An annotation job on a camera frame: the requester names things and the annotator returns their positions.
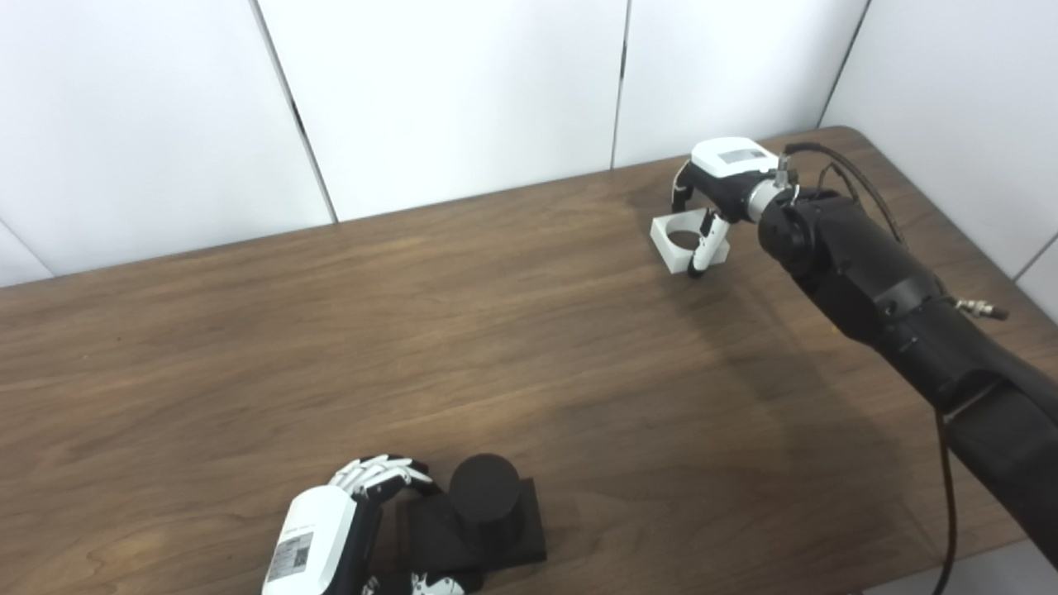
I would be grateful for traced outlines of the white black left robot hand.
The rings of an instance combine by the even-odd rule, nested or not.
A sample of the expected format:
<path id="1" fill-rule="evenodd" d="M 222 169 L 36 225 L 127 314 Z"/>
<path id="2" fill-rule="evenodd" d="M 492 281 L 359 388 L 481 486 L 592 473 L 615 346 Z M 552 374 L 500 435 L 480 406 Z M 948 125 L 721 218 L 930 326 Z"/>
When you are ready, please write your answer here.
<path id="1" fill-rule="evenodd" d="M 484 573 L 368 569 L 383 506 L 405 489 L 442 493 L 426 464 L 399 455 L 352 459 L 324 485 L 295 497 L 284 519 L 264 594 L 469 594 Z"/>

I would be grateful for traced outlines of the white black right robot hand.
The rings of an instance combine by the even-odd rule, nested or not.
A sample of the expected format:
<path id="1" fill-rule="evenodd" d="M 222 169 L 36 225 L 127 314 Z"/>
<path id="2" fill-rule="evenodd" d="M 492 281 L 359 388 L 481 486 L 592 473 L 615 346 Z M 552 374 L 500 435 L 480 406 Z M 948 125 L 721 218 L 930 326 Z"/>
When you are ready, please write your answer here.
<path id="1" fill-rule="evenodd" d="M 765 208 L 789 188 L 789 160 L 770 152 L 747 138 L 703 140 L 674 176 L 671 210 L 685 213 L 687 203 L 700 193 L 711 204 L 703 215 L 698 247 L 687 266 L 691 278 L 717 259 L 731 226 L 755 226 Z"/>

